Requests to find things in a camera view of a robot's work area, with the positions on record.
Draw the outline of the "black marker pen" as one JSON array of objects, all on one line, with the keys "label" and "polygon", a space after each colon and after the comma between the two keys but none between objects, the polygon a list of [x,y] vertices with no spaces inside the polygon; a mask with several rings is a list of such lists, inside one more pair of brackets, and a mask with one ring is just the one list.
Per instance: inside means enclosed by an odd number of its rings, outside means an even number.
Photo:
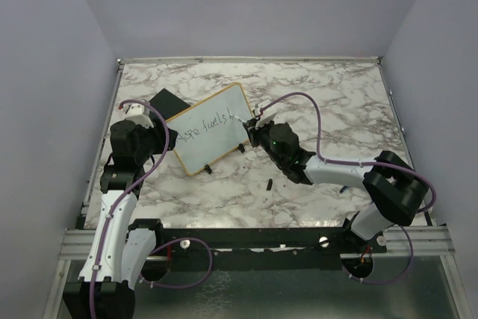
[{"label": "black marker pen", "polygon": [[243,124],[244,124],[244,123],[247,122],[246,120],[243,120],[243,119],[240,118],[239,116],[233,115],[233,117],[234,117],[237,121],[239,121],[240,123],[243,123]]}]

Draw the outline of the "yellow framed whiteboard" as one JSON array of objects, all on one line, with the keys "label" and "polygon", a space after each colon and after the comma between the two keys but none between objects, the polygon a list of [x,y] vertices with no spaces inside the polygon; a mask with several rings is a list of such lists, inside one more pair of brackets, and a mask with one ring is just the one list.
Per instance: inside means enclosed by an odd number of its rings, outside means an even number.
[{"label": "yellow framed whiteboard", "polygon": [[252,112],[241,84],[235,82],[167,120],[178,133],[174,153],[194,176],[248,141],[242,124]]}]

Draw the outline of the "black marker cap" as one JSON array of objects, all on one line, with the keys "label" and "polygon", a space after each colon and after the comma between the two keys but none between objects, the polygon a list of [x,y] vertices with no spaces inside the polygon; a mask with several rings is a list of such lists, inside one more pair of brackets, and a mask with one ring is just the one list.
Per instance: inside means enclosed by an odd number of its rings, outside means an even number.
[{"label": "black marker cap", "polygon": [[272,179],[268,179],[266,191],[271,191],[272,186],[273,186],[273,180],[272,180]]}]

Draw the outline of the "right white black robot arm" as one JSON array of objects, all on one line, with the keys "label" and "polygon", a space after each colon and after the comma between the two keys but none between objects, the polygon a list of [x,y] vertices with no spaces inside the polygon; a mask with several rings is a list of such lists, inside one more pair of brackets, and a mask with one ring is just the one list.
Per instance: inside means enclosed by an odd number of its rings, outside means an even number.
[{"label": "right white black robot arm", "polygon": [[299,145],[287,123],[242,124],[252,146],[260,146],[292,182],[303,185],[333,184],[368,193],[371,204],[345,225],[344,246],[361,252],[379,232],[408,226],[419,212],[430,186],[394,152],[383,151],[372,161],[321,159]]}]

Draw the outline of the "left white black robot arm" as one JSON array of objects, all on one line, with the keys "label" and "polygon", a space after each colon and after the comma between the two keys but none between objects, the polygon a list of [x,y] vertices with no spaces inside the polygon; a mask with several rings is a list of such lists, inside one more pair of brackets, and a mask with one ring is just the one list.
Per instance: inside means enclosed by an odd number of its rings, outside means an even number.
[{"label": "left white black robot arm", "polygon": [[129,115],[110,127],[111,154],[100,178],[99,222],[87,260],[63,301],[72,318],[132,318],[134,287],[148,255],[165,245],[160,220],[132,220],[143,182],[144,165],[173,149],[176,133],[158,114]]}]

